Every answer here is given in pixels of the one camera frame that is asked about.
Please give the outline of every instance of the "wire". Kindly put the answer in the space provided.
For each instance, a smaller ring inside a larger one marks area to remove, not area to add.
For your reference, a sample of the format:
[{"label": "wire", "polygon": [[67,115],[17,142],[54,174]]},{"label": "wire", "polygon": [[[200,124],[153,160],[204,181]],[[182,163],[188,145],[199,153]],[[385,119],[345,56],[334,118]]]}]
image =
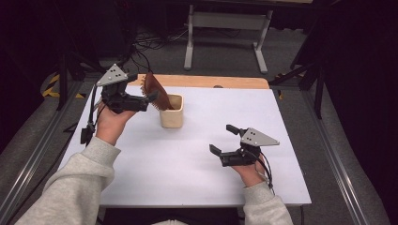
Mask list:
[{"label": "wire", "polygon": [[258,170],[257,170],[257,165],[254,163],[254,168],[255,168],[255,171],[261,176],[261,177],[263,177],[266,181],[268,181],[268,177],[266,177],[266,175],[265,174],[263,174],[263,173],[261,173],[261,172],[259,172]]},{"label": "wire", "polygon": [[247,151],[246,153],[248,153],[248,154],[250,154],[253,158],[256,158],[256,160],[261,164],[261,166],[264,168],[264,170],[265,170],[265,172],[266,172],[266,174],[267,174],[267,177],[268,177],[268,186],[269,186],[269,188],[270,189],[272,189],[272,191],[273,191],[273,185],[272,185],[272,174],[271,174],[271,172],[270,172],[270,166],[269,166],[269,163],[268,163],[268,160],[267,160],[267,158],[266,158],[266,156],[264,156],[264,154],[262,153],[262,152],[260,152],[261,153],[261,155],[263,155],[263,157],[266,159],[266,162],[267,162],[267,165],[268,166],[266,166],[266,164],[264,164],[264,162],[260,159],[260,157],[257,157],[257,156],[255,156],[253,153],[251,153],[251,152],[249,152],[249,151]]},{"label": "wire", "polygon": [[105,106],[103,106],[102,109],[99,110],[99,113],[98,113],[98,115],[97,115],[97,120],[96,120],[96,123],[94,124],[94,127],[96,126],[97,122],[99,121],[100,114],[102,113],[102,111],[103,111],[104,109],[105,109]]},{"label": "wire", "polygon": [[137,34],[137,38],[135,39],[134,45],[138,51],[144,52],[148,49],[150,50],[158,50],[164,47],[167,43],[174,42],[178,39],[186,39],[182,38],[186,33],[188,32],[188,29],[184,28],[182,33],[177,33],[175,35],[169,35],[166,40],[161,39],[160,37],[152,36],[149,32],[141,32]]},{"label": "wire", "polygon": [[65,150],[67,149],[67,146],[70,142],[70,140],[73,137],[74,132],[76,131],[76,128],[71,131],[70,129],[73,127],[76,127],[78,123],[74,123],[73,125],[71,125],[70,127],[67,127],[63,130],[63,132],[70,132],[70,135],[68,137],[67,142],[64,144],[64,146],[62,146],[61,151],[58,153],[58,156],[56,157],[56,159],[54,160],[53,164],[50,166],[50,168],[47,170],[47,172],[41,177],[41,179],[38,181],[38,183],[33,187],[33,189],[29,192],[29,194],[27,195],[27,197],[19,204],[18,208],[14,210],[14,213],[12,214],[12,216],[8,219],[7,221],[7,225],[11,222],[11,220],[13,220],[15,218],[15,216],[17,216],[17,214],[20,212],[20,210],[22,209],[22,207],[26,204],[26,202],[30,199],[30,197],[33,195],[33,193],[35,193],[35,191],[38,189],[38,187],[40,186],[40,184],[44,181],[44,179],[47,177],[47,175],[51,172],[51,170],[53,169],[53,167],[55,166],[56,162],[61,158],[62,154],[65,152]]},{"label": "wire", "polygon": [[131,60],[132,60],[132,62],[135,64],[135,66],[137,67],[138,72],[141,73],[141,72],[140,72],[140,67],[146,68],[149,72],[152,72],[152,69],[150,68],[149,60],[146,58],[146,56],[145,56],[143,53],[141,53],[141,52],[137,52],[137,55],[138,55],[139,57],[143,56],[144,59],[146,60],[146,64],[147,64],[147,66],[144,66],[144,65],[138,63],[137,61],[135,61],[134,58],[131,57]]},{"label": "wire", "polygon": [[93,88],[93,95],[91,96],[91,106],[90,106],[90,114],[88,115],[88,123],[93,123],[93,112],[95,108],[95,101],[96,101],[96,94],[97,94],[97,83],[94,84]]}]

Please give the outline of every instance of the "tripod leg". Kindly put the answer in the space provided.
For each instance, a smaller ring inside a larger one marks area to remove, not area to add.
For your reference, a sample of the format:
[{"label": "tripod leg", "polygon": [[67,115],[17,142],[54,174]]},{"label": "tripod leg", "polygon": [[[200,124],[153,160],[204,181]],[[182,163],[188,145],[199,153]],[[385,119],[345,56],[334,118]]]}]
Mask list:
[{"label": "tripod leg", "polygon": [[292,70],[288,73],[286,73],[285,75],[283,75],[280,78],[277,78],[273,81],[268,82],[269,85],[278,85],[279,83],[282,83],[284,81],[287,81],[297,75],[299,75],[300,73],[307,71],[308,69],[310,69],[314,64],[309,64],[307,66],[302,66],[302,67],[298,67],[295,70]]},{"label": "tripod leg", "polygon": [[322,104],[322,95],[323,95],[323,87],[325,83],[325,71],[321,67],[319,69],[319,76],[316,82],[316,90],[315,90],[315,101],[314,101],[314,109],[316,116],[318,119],[322,119],[321,115],[321,104]]},{"label": "tripod leg", "polygon": [[319,66],[313,66],[305,72],[305,76],[298,84],[300,90],[308,91],[313,86],[316,79],[319,77]]}]

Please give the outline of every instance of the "table leg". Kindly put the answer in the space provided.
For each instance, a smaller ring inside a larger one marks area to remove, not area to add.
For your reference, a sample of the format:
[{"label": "table leg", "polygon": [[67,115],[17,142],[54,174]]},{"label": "table leg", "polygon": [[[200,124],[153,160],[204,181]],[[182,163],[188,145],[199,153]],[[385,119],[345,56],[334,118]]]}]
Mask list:
[{"label": "table leg", "polygon": [[269,10],[267,12],[267,16],[264,18],[264,22],[261,27],[260,38],[258,39],[258,42],[253,43],[255,56],[257,58],[258,66],[260,67],[261,73],[268,72],[266,61],[264,60],[264,55],[261,52],[261,49],[263,47],[264,39],[266,38],[269,23],[271,22],[272,12],[273,12],[272,10]]},{"label": "table leg", "polygon": [[188,16],[188,44],[187,51],[185,53],[184,69],[190,70],[192,65],[193,55],[193,5],[190,5],[190,14]]}]

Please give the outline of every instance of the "hand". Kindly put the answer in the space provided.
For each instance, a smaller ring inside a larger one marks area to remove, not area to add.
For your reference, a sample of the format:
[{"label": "hand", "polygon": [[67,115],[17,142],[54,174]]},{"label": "hand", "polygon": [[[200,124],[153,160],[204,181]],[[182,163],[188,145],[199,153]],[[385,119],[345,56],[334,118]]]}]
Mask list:
[{"label": "hand", "polygon": [[239,173],[240,178],[247,188],[265,181],[264,177],[259,173],[264,174],[266,171],[258,161],[256,161],[253,165],[232,166],[232,168]]},{"label": "hand", "polygon": [[115,146],[117,139],[123,132],[123,129],[136,112],[124,111],[117,114],[111,111],[103,102],[98,107],[99,118],[96,137]]}]

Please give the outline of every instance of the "wrist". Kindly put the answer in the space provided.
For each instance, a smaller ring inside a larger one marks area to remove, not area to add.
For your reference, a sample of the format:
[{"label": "wrist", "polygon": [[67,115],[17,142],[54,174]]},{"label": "wrist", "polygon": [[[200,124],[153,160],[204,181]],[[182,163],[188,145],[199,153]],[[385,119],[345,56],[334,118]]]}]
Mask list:
[{"label": "wrist", "polygon": [[116,145],[117,138],[110,133],[104,132],[99,129],[96,133],[96,137],[110,145],[113,145],[113,146]]},{"label": "wrist", "polygon": [[246,188],[249,188],[251,186],[255,186],[257,184],[260,184],[264,182],[264,178],[260,176],[260,174],[256,173],[248,173],[248,174],[242,174],[240,176],[242,179],[243,183],[245,184]]}]

